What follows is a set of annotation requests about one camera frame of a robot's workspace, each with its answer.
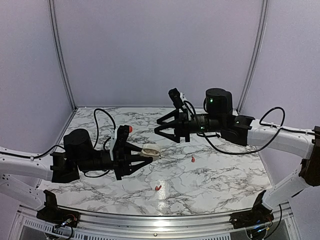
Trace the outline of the white earbud charging case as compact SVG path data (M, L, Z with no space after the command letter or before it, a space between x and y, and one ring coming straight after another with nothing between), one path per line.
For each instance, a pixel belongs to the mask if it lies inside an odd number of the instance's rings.
M161 157L161 148L157 144L146 143L142 146L140 151L142 157L152 157L154 161Z

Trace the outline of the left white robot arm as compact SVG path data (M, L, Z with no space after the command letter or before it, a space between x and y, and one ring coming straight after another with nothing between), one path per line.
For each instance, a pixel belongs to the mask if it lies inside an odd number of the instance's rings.
M31 189L14 180L12 175L42 179L52 183L67 184L80 179L80 173L113 171L116 180L130 176L160 157L160 149L152 144L138 147L127 141L131 129L120 126L110 140L109 150L96 150L89 132L79 128L63 138L64 152L48 151L43 154L12 153L0 149L0 191L35 210L43 209L53 223L63 219L53 193Z

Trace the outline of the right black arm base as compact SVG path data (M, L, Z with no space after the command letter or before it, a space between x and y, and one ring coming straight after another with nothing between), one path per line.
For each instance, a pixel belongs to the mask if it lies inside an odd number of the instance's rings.
M230 215L229 222L234 229L247 228L274 220L272 210L263 205L263 196L266 190L258 194L250 210L234 212Z

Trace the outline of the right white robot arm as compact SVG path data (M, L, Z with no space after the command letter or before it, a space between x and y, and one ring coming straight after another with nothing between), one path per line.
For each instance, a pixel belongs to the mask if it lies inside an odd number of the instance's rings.
M247 219L258 224L268 212L309 187L320 185L320 128L286 128L282 123L264 122L246 115L233 114L232 93L222 88L205 92L204 113L197 114L194 106L176 88L168 92L175 110L157 120L155 134L179 143L190 141L198 134L209 141L207 133L218 133L230 143L255 146L250 154L266 148L290 153L302 158L300 166L274 187L260 193L248 212Z

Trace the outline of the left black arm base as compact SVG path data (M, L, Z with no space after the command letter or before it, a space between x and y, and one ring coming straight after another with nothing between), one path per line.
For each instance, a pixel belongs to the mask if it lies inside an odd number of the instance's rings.
M45 195L44 207L37 211L36 218L56 224L60 227L68 226L76 228L80 213L58 207L56 195L48 190L43 191Z

